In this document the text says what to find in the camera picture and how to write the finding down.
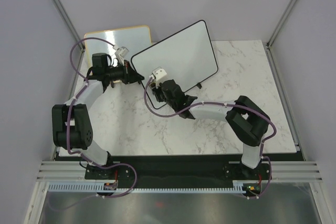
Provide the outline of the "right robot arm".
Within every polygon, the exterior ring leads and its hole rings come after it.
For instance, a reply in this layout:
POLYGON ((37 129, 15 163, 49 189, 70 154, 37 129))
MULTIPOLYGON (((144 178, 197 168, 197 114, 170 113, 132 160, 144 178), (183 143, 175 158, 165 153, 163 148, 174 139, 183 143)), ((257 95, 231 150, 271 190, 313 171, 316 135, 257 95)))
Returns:
POLYGON ((161 115, 170 118, 179 116, 183 119, 210 119, 227 122, 238 139, 243 143, 240 173, 246 179, 252 179, 259 173, 259 163, 265 134, 269 126, 274 126, 270 117, 247 96, 239 96, 230 102, 202 101, 197 97, 186 95, 174 80, 157 84, 152 78, 145 89, 151 89, 158 102, 164 102, 173 114, 161 115))

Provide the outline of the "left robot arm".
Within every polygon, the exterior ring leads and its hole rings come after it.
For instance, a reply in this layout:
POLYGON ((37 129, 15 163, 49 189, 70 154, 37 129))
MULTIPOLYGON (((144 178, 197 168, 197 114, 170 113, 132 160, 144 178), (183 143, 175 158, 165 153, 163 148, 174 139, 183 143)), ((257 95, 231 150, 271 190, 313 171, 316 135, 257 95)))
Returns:
POLYGON ((108 162, 109 153, 93 140, 93 129, 89 110, 95 101, 114 82, 123 84, 139 83, 144 77, 137 73, 121 50, 115 53, 117 64, 105 53, 92 55, 92 67, 83 79, 78 92, 67 102, 52 107, 52 138, 56 147, 65 149, 69 155, 78 154, 97 166, 97 173, 104 179, 114 175, 115 166, 108 162))

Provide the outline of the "black-framed whiteboard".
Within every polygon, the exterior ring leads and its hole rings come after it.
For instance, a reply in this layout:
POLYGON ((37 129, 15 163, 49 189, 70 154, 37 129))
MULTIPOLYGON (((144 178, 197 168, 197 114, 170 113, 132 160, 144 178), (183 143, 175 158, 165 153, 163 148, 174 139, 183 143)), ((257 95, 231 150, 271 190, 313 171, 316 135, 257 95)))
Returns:
POLYGON ((199 20, 131 57, 133 69, 148 82, 162 68, 184 92, 218 72, 218 63, 206 22, 199 20))

